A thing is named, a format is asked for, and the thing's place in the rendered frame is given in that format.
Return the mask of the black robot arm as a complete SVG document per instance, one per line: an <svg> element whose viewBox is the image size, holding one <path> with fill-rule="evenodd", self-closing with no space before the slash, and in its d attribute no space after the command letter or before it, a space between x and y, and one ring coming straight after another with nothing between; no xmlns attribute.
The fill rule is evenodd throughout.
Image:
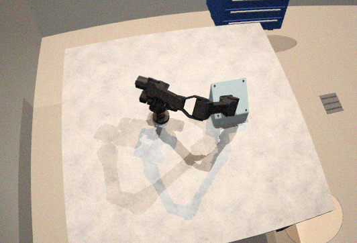
<svg viewBox="0 0 357 243"><path fill-rule="evenodd" d="M165 102L172 105L174 109L182 111L188 118L198 121L207 120L211 114L222 113L226 117L235 116L239 98L233 95L219 96L218 102L212 102L207 98L198 95L184 97L177 95L168 90L169 84L164 81L156 80L151 77L143 77L139 75L135 81L136 88L145 90L144 94L147 98L152 99L149 110L161 114L165 110ZM185 109L186 99L197 98L192 115ZM161 100L156 100L161 99Z"/></svg>

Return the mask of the grey round pedestal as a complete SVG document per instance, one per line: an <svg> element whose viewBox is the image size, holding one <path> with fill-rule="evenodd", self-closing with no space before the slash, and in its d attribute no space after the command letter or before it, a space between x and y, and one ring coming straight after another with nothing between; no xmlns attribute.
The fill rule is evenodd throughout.
<svg viewBox="0 0 357 243"><path fill-rule="evenodd" d="M157 124L165 124L169 120L169 112L166 110L163 114L152 114L153 120Z"/></svg>

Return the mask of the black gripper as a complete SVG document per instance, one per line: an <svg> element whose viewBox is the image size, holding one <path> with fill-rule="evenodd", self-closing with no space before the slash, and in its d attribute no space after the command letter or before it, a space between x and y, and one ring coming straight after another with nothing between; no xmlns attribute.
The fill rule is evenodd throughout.
<svg viewBox="0 0 357 243"><path fill-rule="evenodd" d="M151 101L152 101L152 99L149 99L149 98L147 98L146 96L145 96L145 94L144 94L144 91L145 90L143 90L142 92L141 92L141 95L140 95L140 102L141 103L146 103L147 105L150 105L151 104ZM178 111L177 109L174 109L173 108L173 106L172 105L170 105L170 104L168 104L168 103L166 103L165 102L165 110L164 110L164 112L166 111L166 110L171 110L171 111Z"/></svg>

